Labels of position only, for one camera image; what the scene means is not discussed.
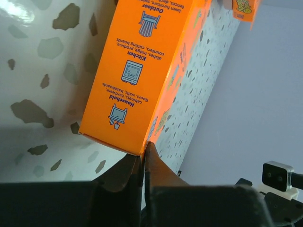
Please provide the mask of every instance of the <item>terrazzo pattern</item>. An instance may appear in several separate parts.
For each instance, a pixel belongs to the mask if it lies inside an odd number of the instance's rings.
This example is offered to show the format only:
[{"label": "terrazzo pattern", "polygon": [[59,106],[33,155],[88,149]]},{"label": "terrazzo pattern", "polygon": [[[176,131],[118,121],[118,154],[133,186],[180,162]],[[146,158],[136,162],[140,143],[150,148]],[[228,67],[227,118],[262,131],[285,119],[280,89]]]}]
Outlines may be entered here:
[{"label": "terrazzo pattern", "polygon": [[[124,157],[78,135],[115,7],[114,0],[0,3],[1,182],[92,180]],[[175,172],[238,25],[213,0],[156,144]]]}]

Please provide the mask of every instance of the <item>white wall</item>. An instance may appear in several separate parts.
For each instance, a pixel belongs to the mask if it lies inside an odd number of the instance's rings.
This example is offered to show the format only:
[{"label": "white wall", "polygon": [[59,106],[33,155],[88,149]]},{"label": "white wall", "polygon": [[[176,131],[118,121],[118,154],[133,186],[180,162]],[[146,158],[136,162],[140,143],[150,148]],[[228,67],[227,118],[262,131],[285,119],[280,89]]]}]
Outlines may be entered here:
[{"label": "white wall", "polygon": [[270,160],[303,173],[302,21],[301,10],[262,5],[252,31],[240,24],[181,166],[185,181],[257,186]]}]

